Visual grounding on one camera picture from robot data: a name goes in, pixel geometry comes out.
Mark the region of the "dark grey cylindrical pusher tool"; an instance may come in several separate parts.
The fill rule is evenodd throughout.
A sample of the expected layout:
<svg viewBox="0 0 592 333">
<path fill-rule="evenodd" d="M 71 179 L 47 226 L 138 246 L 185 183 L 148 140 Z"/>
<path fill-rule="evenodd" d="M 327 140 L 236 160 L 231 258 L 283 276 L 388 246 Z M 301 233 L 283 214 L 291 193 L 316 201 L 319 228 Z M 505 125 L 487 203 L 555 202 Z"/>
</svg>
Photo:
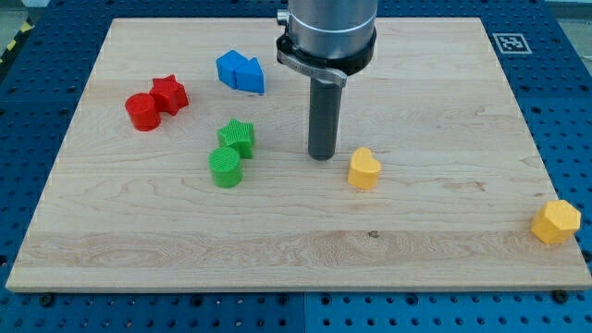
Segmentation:
<svg viewBox="0 0 592 333">
<path fill-rule="evenodd" d="M 326 161 L 336 151 L 342 88 L 333 83 L 311 79 L 308 127 L 308 154 Z"/>
</svg>

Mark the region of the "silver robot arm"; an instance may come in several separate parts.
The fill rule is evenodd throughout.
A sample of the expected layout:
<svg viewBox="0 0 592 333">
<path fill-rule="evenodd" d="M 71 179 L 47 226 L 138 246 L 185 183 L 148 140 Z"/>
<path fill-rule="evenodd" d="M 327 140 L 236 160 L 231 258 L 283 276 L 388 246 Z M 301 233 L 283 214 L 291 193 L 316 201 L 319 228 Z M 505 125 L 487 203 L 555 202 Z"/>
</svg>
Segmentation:
<svg viewBox="0 0 592 333">
<path fill-rule="evenodd" d="M 342 90 L 372 60 L 377 0 L 292 0 L 277 12 L 278 63 L 310 78 L 308 154 L 336 151 Z"/>
</svg>

